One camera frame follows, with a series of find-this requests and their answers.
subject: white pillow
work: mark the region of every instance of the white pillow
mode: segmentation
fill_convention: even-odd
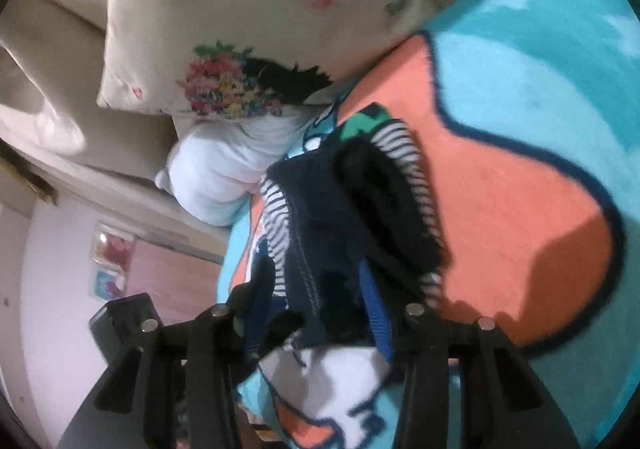
[[[434,12],[427,0],[109,0],[98,102],[277,116],[365,70]]]
[[[196,218],[231,225],[266,169],[289,151],[319,109],[305,106],[290,117],[201,122],[174,146],[156,185]]]

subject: bedsheet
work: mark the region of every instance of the bedsheet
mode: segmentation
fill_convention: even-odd
[[[371,102],[409,123],[428,159],[452,253],[443,314],[495,317],[581,445],[595,447],[640,381],[632,9],[626,0],[460,0],[339,98],[290,154],[316,148]],[[260,208],[255,198],[233,229],[222,301],[250,275]],[[277,363],[297,394],[273,368],[239,392],[292,447],[390,447],[401,383],[363,350],[283,350]],[[452,415],[458,384],[452,369]]]

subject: flower print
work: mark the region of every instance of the flower print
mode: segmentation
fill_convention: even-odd
[[[211,106],[203,103],[202,101],[194,101],[191,103],[191,110],[196,113],[196,115],[209,115],[211,113]]]
[[[220,81],[218,83],[218,90],[222,93],[230,92],[234,87],[234,79],[228,73],[220,75]]]
[[[280,115],[281,94],[273,88],[261,87],[257,74],[249,75],[244,70],[252,50],[245,48],[239,52],[233,45],[222,42],[196,46],[193,49],[196,58],[189,64],[184,80],[176,81],[191,111],[227,119]]]
[[[235,102],[231,103],[225,108],[225,115],[230,119],[239,119],[244,116],[244,108],[242,108],[242,103]]]

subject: striped fabric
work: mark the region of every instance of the striped fabric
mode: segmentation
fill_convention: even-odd
[[[390,121],[373,134],[371,142],[391,158],[404,175],[428,232],[444,248],[429,184],[420,168],[422,153],[414,144],[407,126],[402,121]],[[269,244],[269,255],[275,266],[273,295],[286,299],[284,263],[289,248],[289,207],[282,189],[266,176],[260,183],[260,194],[264,200],[264,231]],[[438,309],[442,295],[442,276],[430,272],[422,275],[419,283],[425,296],[424,302],[429,307]]]
[[[429,182],[420,168],[422,153],[415,145],[409,128],[402,121],[392,121],[378,130],[371,138],[371,142],[391,158],[404,175],[414,195],[422,221],[440,248],[444,249]],[[425,303],[433,309],[440,308],[442,276],[436,272],[423,274],[420,277],[420,288],[424,293]]]
[[[267,236],[269,256],[275,266],[273,295],[287,299],[284,282],[284,258],[289,248],[289,207],[282,189],[267,177],[262,178],[260,194],[264,201],[262,219]]]

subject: metal screw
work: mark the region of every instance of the metal screw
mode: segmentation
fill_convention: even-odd
[[[420,317],[424,314],[424,307],[420,303],[411,303],[405,307],[404,311],[411,317]]]
[[[229,312],[231,312],[231,309],[226,304],[215,304],[211,308],[211,315],[213,317],[225,317]]]
[[[495,328],[495,321],[490,317],[481,317],[478,319],[478,326],[480,327],[480,330],[490,332]]]
[[[158,321],[156,321],[155,319],[145,319],[144,321],[142,321],[142,324],[140,325],[140,327],[142,328],[142,331],[146,334],[158,328]]]

